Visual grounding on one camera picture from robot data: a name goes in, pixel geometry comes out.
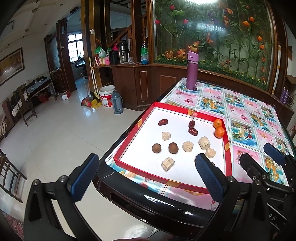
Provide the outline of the beige round yam chunk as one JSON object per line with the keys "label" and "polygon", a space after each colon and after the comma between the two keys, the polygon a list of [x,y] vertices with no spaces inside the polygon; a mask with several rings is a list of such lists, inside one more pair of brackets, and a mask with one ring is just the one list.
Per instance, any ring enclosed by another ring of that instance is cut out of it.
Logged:
{"label": "beige round yam chunk", "polygon": [[199,139],[199,145],[202,150],[207,150],[210,147],[211,143],[207,137],[201,137]]}

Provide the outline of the dark red jujube date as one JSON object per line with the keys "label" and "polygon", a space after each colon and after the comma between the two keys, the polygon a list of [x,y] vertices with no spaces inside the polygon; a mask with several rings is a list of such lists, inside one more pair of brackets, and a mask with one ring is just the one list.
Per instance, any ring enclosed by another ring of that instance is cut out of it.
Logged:
{"label": "dark red jujube date", "polygon": [[167,119],[162,119],[158,123],[159,126],[166,125],[166,124],[168,124],[168,120]]}
{"label": "dark red jujube date", "polygon": [[198,131],[195,128],[189,128],[188,132],[193,136],[198,135]]}

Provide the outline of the brown round longan fruit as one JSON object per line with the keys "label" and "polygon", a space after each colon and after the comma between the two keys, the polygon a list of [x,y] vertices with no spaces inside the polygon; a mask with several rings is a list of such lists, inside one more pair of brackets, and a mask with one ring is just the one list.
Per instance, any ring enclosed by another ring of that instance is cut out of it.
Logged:
{"label": "brown round longan fruit", "polygon": [[179,151],[178,145],[174,142],[169,144],[169,152],[172,154],[177,154],[177,152]]}

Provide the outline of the dark red jujube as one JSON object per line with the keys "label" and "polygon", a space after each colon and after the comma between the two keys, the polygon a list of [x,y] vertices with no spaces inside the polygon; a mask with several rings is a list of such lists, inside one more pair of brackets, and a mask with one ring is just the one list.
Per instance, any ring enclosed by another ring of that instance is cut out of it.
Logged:
{"label": "dark red jujube", "polygon": [[194,128],[195,121],[194,120],[190,121],[188,126],[189,126],[189,128]]}

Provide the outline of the brown round longan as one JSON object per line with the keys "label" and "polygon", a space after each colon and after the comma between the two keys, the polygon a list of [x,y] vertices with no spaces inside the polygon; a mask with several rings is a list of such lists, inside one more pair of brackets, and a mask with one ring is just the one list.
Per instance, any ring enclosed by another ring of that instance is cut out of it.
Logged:
{"label": "brown round longan", "polygon": [[161,145],[158,144],[158,143],[155,143],[155,144],[153,144],[153,146],[152,146],[152,151],[153,151],[154,153],[159,153],[159,152],[161,151],[161,149],[162,149],[162,147],[161,147]]}

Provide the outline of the orange tangerine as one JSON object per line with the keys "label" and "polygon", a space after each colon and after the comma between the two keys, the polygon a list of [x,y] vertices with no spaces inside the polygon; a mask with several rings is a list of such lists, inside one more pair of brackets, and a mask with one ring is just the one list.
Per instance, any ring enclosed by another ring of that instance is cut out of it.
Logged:
{"label": "orange tangerine", "polygon": [[215,137],[222,138],[225,135],[225,130],[223,127],[218,127],[215,129],[214,132]]}
{"label": "orange tangerine", "polygon": [[215,121],[213,122],[213,127],[214,128],[218,128],[218,127],[222,127],[222,125],[223,125],[223,122],[222,122],[222,120],[221,119],[215,119]]}

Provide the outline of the purple spray cans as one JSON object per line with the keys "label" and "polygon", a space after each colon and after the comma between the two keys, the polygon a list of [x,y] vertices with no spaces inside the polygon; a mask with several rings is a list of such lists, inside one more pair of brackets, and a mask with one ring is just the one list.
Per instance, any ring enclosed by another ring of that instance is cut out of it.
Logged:
{"label": "purple spray cans", "polygon": [[286,104],[287,103],[288,96],[289,96],[288,90],[284,87],[283,90],[282,90],[282,92],[281,92],[280,102],[282,104]]}

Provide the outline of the red white tray box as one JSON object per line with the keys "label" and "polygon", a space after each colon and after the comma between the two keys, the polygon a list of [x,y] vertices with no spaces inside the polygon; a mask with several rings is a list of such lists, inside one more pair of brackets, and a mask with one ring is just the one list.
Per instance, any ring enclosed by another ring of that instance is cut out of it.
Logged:
{"label": "red white tray box", "polygon": [[148,180],[188,191],[207,193],[195,167],[195,158],[205,153],[207,140],[216,153],[210,158],[225,176],[232,174],[227,134],[215,136],[217,118],[199,111],[154,102],[114,155],[116,165]]}

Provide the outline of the wooden chair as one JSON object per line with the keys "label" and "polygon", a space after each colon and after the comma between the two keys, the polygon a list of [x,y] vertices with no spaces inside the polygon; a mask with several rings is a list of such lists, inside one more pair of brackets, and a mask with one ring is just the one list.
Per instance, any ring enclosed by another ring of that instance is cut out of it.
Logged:
{"label": "wooden chair", "polygon": [[[12,114],[14,117],[17,116],[17,114],[20,114],[23,122],[28,126],[27,121],[35,116],[37,118],[37,113],[34,109],[33,103],[29,97],[29,93],[26,89],[26,84],[20,85],[15,91],[13,91],[13,97],[16,101],[16,105],[14,109],[12,110]],[[25,118],[25,113],[27,111],[31,111],[31,115]]]}

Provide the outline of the purple water bottle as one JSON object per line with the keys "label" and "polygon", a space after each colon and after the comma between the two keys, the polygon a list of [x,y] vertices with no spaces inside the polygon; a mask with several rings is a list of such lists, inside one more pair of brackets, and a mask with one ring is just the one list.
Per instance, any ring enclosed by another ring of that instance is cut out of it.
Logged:
{"label": "purple water bottle", "polygon": [[187,82],[186,89],[193,90],[195,88],[198,76],[199,54],[189,51],[187,54]]}

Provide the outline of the broom and dustpan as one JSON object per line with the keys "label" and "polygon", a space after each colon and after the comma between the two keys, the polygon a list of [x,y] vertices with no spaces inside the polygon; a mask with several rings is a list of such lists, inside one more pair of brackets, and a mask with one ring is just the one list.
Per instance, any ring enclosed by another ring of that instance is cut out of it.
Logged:
{"label": "broom and dustpan", "polygon": [[81,106],[86,106],[88,108],[97,109],[102,106],[100,101],[100,96],[98,94],[98,85],[96,81],[96,76],[94,72],[94,65],[92,64],[91,57],[89,57],[90,73],[88,75],[87,82],[87,94],[86,97],[82,99]]}

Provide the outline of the wooden cabinet counter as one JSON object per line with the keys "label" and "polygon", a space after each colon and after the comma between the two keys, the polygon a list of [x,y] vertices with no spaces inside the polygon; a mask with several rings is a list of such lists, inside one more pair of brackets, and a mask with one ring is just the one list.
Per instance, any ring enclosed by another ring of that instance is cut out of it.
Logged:
{"label": "wooden cabinet counter", "polygon": [[[187,67],[166,64],[119,64],[96,66],[95,73],[101,85],[115,86],[123,98],[124,108],[144,110],[186,77]],[[198,80],[245,94],[275,107],[279,119],[285,126],[288,126],[294,114],[292,108],[282,104],[276,96],[241,80],[201,69],[198,70]]]}

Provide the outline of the grey thermos flask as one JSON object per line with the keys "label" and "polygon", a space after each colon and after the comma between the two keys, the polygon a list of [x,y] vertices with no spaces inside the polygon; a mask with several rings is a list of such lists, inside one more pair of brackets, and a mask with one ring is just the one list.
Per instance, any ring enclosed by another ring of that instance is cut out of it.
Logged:
{"label": "grey thermos flask", "polygon": [[123,106],[122,106],[122,97],[118,91],[114,90],[111,96],[113,111],[114,114],[122,114]]}

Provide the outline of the white plastic bucket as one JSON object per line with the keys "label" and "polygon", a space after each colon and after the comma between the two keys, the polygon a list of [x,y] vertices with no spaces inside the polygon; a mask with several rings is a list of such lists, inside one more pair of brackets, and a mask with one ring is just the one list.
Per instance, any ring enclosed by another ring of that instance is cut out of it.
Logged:
{"label": "white plastic bucket", "polygon": [[115,90],[114,85],[107,85],[99,90],[100,100],[104,108],[112,108],[111,96]]}

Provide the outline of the framed wall painting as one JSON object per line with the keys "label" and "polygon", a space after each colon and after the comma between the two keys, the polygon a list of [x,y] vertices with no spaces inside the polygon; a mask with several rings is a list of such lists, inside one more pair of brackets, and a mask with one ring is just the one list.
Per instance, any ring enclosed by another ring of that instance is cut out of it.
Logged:
{"label": "framed wall painting", "polygon": [[16,74],[25,70],[23,48],[21,47],[13,51],[11,54],[5,56],[0,62],[0,68],[0,85],[5,84]]}

